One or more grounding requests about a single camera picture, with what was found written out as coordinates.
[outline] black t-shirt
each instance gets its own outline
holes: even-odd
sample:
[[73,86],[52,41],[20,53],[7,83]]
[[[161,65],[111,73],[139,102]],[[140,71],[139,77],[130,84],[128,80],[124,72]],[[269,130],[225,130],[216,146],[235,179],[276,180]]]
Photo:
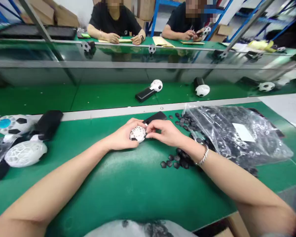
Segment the black t-shirt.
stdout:
[[93,7],[89,23],[98,30],[105,33],[115,33],[119,36],[129,36],[129,32],[138,35],[141,30],[134,14],[124,5],[120,6],[119,19],[114,20],[105,3],[97,3]]
[[195,32],[204,27],[205,14],[201,14],[198,18],[186,18],[185,17],[185,2],[179,5],[171,14],[167,24],[174,32],[186,32],[188,30],[194,30]]

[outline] wristwatch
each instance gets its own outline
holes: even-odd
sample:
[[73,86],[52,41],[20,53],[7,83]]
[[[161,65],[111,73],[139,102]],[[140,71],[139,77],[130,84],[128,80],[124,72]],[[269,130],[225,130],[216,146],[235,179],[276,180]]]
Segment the wristwatch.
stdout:
[[145,40],[144,36],[140,35],[140,37],[141,37],[141,42],[143,42]]

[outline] woman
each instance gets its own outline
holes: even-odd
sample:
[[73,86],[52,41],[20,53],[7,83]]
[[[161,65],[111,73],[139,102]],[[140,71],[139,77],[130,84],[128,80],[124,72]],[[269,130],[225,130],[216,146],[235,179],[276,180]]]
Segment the woman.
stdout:
[[[44,236],[49,223],[69,202],[107,152],[136,148],[139,145],[137,141],[129,139],[131,130],[136,126],[146,128],[146,138],[179,147],[199,164],[212,181],[235,201],[251,236],[293,236],[296,230],[296,213],[250,173],[211,150],[206,154],[204,146],[183,135],[171,121],[154,120],[147,127],[142,120],[134,118],[46,175],[15,201],[0,216],[0,236]],[[161,134],[156,133],[156,129],[160,129]],[[171,221],[148,224],[113,221],[87,234],[87,237],[94,236],[195,235]]]
[[122,36],[135,35],[133,44],[140,45],[146,38],[134,14],[123,5],[122,0],[102,0],[93,7],[88,25],[90,36],[118,44]]

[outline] white fan grille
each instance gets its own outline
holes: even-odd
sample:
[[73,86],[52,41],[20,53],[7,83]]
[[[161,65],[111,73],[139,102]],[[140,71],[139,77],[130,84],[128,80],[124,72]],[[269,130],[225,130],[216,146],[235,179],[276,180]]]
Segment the white fan grille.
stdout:
[[37,163],[47,152],[43,142],[26,141],[12,147],[5,155],[6,162],[11,167],[25,167]]

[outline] plastic bag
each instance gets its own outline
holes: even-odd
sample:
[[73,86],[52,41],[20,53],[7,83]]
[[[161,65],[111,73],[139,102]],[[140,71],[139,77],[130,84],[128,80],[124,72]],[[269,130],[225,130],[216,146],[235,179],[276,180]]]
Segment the plastic bag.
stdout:
[[284,161],[294,154],[271,123],[249,109],[187,104],[184,115],[192,121],[189,129],[194,138],[203,135],[212,149],[243,168]]

